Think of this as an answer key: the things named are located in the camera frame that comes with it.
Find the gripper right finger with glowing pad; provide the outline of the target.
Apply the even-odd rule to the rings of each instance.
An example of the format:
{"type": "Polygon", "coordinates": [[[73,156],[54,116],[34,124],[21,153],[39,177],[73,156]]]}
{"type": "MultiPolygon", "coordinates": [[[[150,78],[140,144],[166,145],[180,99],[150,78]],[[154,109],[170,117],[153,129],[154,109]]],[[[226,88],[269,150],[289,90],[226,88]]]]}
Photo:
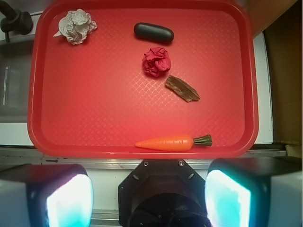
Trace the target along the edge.
{"type": "Polygon", "coordinates": [[[303,161],[215,159],[205,180],[205,204],[214,227],[301,227],[303,161]]]}

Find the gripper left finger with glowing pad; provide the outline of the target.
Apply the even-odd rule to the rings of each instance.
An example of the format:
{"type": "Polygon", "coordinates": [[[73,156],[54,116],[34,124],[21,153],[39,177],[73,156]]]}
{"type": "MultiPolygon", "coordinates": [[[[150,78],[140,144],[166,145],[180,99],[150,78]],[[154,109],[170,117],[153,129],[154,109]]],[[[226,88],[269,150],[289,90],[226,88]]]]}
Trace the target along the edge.
{"type": "Polygon", "coordinates": [[[93,186],[79,164],[0,168],[2,227],[88,227],[93,186]]]}

